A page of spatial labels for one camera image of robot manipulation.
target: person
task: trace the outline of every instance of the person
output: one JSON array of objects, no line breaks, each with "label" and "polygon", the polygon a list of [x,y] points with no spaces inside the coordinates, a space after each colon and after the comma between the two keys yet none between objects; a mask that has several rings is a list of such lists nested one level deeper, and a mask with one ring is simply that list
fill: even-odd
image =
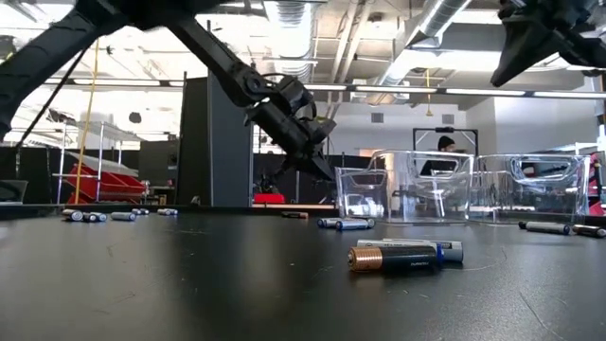
[{"label": "person", "polygon": [[[454,153],[456,152],[455,141],[448,136],[442,136],[437,142],[437,150],[440,152]],[[440,160],[428,160],[423,165],[423,169],[420,171],[420,175],[432,176],[434,171],[453,171],[456,167],[455,162],[451,161],[440,161]]]}]

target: ceiling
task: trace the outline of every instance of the ceiling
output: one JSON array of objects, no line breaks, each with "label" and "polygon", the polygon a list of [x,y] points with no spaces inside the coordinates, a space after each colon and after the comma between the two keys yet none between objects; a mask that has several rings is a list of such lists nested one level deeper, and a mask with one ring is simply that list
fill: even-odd
[{"label": "ceiling", "polygon": [[[421,13],[421,0],[374,0],[370,6],[372,20],[362,26],[354,25],[350,37],[360,30],[360,42],[355,48],[355,58],[347,70],[345,82],[370,80],[381,76],[399,51],[394,48],[394,39],[404,23]],[[312,55],[305,63],[311,63],[311,82],[322,83],[330,80],[335,55],[344,28],[350,0],[329,0],[314,12],[312,33]],[[7,5],[0,5],[0,35],[16,37],[15,45],[20,48],[39,35],[48,24],[56,22],[72,8],[71,0],[39,0],[37,7],[23,4],[36,13],[36,21],[28,19]],[[220,10],[223,14],[202,14],[197,19],[203,26],[209,26],[219,39],[226,42],[246,63],[254,62],[261,73],[273,72],[280,66],[296,61],[284,61],[276,53],[280,40],[276,37],[279,29],[275,23],[257,15],[237,15],[243,9],[242,3],[233,3]],[[491,87],[491,70],[498,64],[503,29],[496,17],[497,0],[474,0],[467,9],[455,17],[455,24],[446,31],[439,56],[419,52],[415,67],[427,69],[425,72],[411,71],[405,78],[410,84],[449,87]],[[252,2],[252,9],[263,9],[260,2]],[[205,66],[196,59],[181,42],[164,28],[141,32],[133,27],[125,27],[99,40],[99,49],[88,49],[71,78],[83,79],[80,85],[63,90],[53,104],[53,108],[80,117],[88,102],[89,83],[95,60],[98,61],[98,77],[105,81],[98,87],[95,112],[128,114],[132,111],[166,116],[162,129],[147,127],[150,131],[178,130],[181,107],[180,80],[184,73],[188,77],[206,75]],[[569,71],[567,64],[555,66],[551,63],[536,72],[525,72],[511,81],[505,88],[524,89],[575,89],[582,85],[579,71]],[[64,66],[55,78],[61,77]],[[338,72],[344,72],[343,63]],[[150,81],[148,87],[120,86],[132,80]],[[169,85],[155,86],[155,80],[173,81]],[[31,120],[38,108],[45,102],[56,80],[51,80],[24,101],[24,107],[17,118],[17,125],[24,126]],[[424,95],[411,96],[409,103],[423,102]],[[462,110],[478,101],[478,98],[435,96],[433,103],[455,103]]]}]

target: black table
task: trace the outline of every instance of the black table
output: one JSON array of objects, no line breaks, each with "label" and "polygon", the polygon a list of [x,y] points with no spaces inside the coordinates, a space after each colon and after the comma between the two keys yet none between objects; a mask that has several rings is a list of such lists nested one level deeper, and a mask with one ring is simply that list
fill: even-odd
[{"label": "black table", "polygon": [[[604,340],[606,241],[515,226],[151,215],[0,222],[1,340]],[[463,268],[351,274],[358,239],[462,241]]]}]

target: transparent container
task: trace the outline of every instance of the transparent container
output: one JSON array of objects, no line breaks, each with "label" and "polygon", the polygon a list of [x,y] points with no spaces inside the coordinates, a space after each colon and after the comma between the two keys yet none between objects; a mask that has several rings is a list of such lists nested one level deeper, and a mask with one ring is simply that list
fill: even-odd
[{"label": "transparent container", "polygon": [[469,219],[517,224],[524,219],[575,222],[588,211],[589,157],[519,154],[477,157]]},{"label": "transparent container", "polygon": [[467,154],[376,152],[365,170],[336,169],[340,215],[394,224],[463,223],[472,167]]}]

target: ductwork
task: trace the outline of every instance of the ductwork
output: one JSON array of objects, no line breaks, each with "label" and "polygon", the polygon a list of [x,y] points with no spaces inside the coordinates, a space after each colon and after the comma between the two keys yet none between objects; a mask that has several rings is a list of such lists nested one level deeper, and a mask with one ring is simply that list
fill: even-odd
[{"label": "ductwork", "polygon": [[[441,35],[451,25],[457,13],[465,9],[472,0],[429,0],[423,7],[423,12],[411,19],[404,27],[404,32],[398,39],[404,43],[404,49],[394,62],[389,65],[376,85],[399,85],[406,74],[416,67],[416,57],[419,52],[408,49],[411,45],[424,45],[425,47],[439,47]],[[381,104],[384,96],[373,96],[367,102]]]},{"label": "ductwork", "polygon": [[296,76],[302,82],[312,80],[312,64],[297,62],[312,56],[313,17],[318,2],[265,1],[270,22],[276,25],[275,53],[288,63],[277,63],[276,72]]}]

